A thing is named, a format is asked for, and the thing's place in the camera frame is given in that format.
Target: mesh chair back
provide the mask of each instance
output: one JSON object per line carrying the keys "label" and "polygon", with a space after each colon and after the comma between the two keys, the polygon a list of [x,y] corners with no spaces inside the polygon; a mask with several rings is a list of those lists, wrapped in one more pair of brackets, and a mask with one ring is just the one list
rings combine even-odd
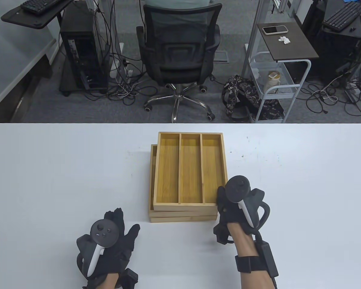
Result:
{"label": "mesh chair back", "polygon": [[146,46],[155,50],[161,70],[200,68],[205,48],[214,43],[222,4],[196,9],[143,6]]}

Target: chrome chair base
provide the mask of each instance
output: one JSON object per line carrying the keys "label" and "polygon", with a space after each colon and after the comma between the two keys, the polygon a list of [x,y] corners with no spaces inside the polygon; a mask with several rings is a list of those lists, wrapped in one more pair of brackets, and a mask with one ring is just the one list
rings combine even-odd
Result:
{"label": "chrome chair base", "polygon": [[[157,100],[161,100],[161,99],[166,99],[166,98],[175,98],[175,103],[174,103],[174,108],[172,110],[172,116],[171,116],[171,122],[172,123],[176,123],[177,122],[177,117],[178,117],[178,109],[179,109],[179,104],[180,102],[186,100],[186,101],[190,101],[193,103],[196,103],[198,105],[200,105],[201,107],[203,107],[206,111],[207,111],[207,118],[210,121],[213,121],[215,119],[215,115],[212,113],[211,109],[209,108],[208,105],[206,105],[204,102],[201,102],[200,100],[196,99],[196,98],[191,98],[189,96],[184,95],[184,93],[194,87],[196,87],[197,84],[194,83],[192,85],[189,85],[186,88],[182,88],[181,84],[167,84],[166,87],[172,88],[174,93],[172,95],[155,95],[150,97],[145,103],[144,103],[144,109],[146,111],[151,111],[153,109],[153,106],[151,105],[152,102],[157,101]],[[201,86],[201,92],[206,92],[206,88]]]}

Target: white controller handle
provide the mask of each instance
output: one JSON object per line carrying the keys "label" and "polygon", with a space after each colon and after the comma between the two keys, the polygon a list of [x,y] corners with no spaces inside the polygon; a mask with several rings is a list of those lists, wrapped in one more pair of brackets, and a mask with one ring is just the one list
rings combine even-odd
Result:
{"label": "white controller handle", "polygon": [[90,277],[95,271],[96,264],[98,264],[99,256],[103,255],[104,247],[96,244],[94,254],[92,255],[91,263],[88,266],[87,277]]}
{"label": "white controller handle", "polygon": [[245,217],[246,217],[246,220],[247,222],[249,223],[250,227],[254,227],[253,223],[252,223],[252,220],[251,220],[251,217],[250,217],[250,214],[248,212],[248,209],[246,208],[246,205],[245,205],[245,202],[242,200],[238,203],[238,206],[240,209],[242,209],[243,213],[245,214]]}

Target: backpack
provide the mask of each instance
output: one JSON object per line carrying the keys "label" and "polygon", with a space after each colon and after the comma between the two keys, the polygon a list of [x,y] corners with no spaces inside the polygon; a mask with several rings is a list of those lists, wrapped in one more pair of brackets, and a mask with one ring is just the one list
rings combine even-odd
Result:
{"label": "backpack", "polygon": [[[226,115],[234,122],[247,121],[249,115],[255,120],[261,101],[254,82],[239,75],[231,77],[222,90],[222,102],[226,107]],[[233,110],[243,106],[248,110],[248,116],[233,117]],[[259,120],[278,120],[283,116],[283,108],[279,101],[277,99],[268,99],[263,104]]]}

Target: forearm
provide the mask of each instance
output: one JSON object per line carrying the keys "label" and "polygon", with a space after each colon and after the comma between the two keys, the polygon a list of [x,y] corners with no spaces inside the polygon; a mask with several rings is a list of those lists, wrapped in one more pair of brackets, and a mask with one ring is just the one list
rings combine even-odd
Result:
{"label": "forearm", "polygon": [[119,274],[110,273],[107,275],[106,280],[97,287],[97,289],[115,289],[116,282],[118,282]]}
{"label": "forearm", "polygon": [[[246,235],[238,223],[228,223],[239,257],[258,256],[252,236]],[[242,289],[274,289],[273,281],[267,271],[241,273]]]}

